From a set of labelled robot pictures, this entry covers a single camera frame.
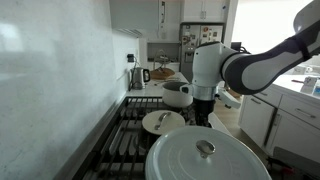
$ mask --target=gas stove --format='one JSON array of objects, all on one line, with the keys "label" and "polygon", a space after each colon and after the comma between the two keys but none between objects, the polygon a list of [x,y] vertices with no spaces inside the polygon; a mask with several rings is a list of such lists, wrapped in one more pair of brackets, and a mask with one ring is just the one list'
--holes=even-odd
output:
[{"label": "gas stove", "polygon": [[145,179],[145,161],[159,136],[142,127],[142,119],[157,110],[175,111],[195,125],[194,105],[167,106],[161,97],[126,97],[73,179]]}]

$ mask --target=refrigerator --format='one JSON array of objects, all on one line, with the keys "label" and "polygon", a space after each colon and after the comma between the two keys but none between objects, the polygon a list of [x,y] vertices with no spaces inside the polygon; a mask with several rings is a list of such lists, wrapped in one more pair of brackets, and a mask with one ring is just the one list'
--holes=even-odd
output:
[{"label": "refrigerator", "polygon": [[180,72],[192,82],[195,49],[204,43],[224,38],[224,23],[182,23],[180,25]]}]

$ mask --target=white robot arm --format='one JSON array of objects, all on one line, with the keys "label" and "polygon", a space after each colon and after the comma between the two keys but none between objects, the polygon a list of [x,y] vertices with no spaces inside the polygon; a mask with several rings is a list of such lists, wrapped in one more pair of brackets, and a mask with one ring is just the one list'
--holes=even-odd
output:
[{"label": "white robot arm", "polygon": [[213,110],[215,98],[225,96],[218,88],[221,80],[235,92],[256,94],[266,89],[282,73],[319,54],[319,11],[320,0],[314,0],[304,7],[294,20],[296,35],[265,53],[239,53],[221,42],[200,45],[194,54],[192,84],[181,88],[181,91],[194,97],[198,115],[207,117]]}]

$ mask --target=countertop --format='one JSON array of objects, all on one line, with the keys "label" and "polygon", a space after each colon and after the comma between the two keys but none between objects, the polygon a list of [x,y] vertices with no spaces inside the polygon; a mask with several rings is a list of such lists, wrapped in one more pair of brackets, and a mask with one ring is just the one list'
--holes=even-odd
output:
[{"label": "countertop", "polygon": [[[174,75],[170,76],[170,78],[177,78],[180,80],[180,82],[187,82],[187,79],[182,75],[181,72],[176,72]],[[163,94],[163,84],[165,82],[164,81],[155,81],[155,80],[151,80],[149,82],[147,82],[146,88],[141,89],[141,90],[135,90],[132,89],[131,91],[128,91],[126,93],[126,96],[143,96],[143,97],[147,97],[147,96],[152,96],[152,97],[162,97]]]},{"label": "countertop", "polygon": [[273,82],[270,88],[280,91],[284,95],[293,96],[296,99],[320,105],[320,96],[302,92],[303,83],[292,82],[292,80],[304,81],[308,76],[316,77],[312,75],[281,75]]}]

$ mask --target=electric kettle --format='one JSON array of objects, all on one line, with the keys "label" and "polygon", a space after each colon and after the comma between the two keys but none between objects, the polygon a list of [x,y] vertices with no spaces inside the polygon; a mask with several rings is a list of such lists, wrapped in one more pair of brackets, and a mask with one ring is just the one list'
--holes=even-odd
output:
[{"label": "electric kettle", "polygon": [[150,71],[141,67],[131,69],[131,83],[132,89],[143,89],[146,87],[145,82],[150,81]]}]

